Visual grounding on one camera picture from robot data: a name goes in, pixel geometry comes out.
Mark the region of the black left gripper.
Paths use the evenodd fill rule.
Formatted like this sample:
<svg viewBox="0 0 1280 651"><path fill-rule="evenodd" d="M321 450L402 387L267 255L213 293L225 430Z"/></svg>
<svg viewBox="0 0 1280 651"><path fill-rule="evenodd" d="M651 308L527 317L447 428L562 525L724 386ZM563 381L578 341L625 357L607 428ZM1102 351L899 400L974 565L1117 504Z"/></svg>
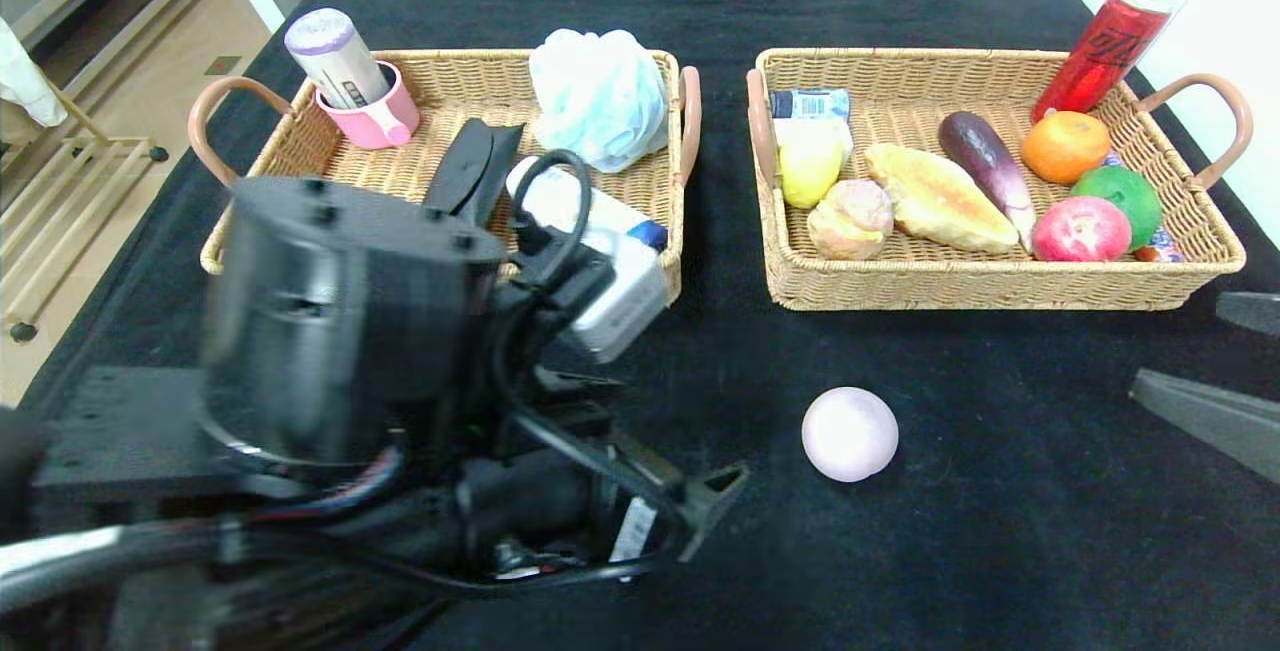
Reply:
<svg viewBox="0 0 1280 651"><path fill-rule="evenodd" d="M680 563L694 559L749 478L745 460L736 460L684 483ZM515 454L462 460L460 515L465 568L497 584L635 563L666 537L645 499L531 437Z"/></svg>

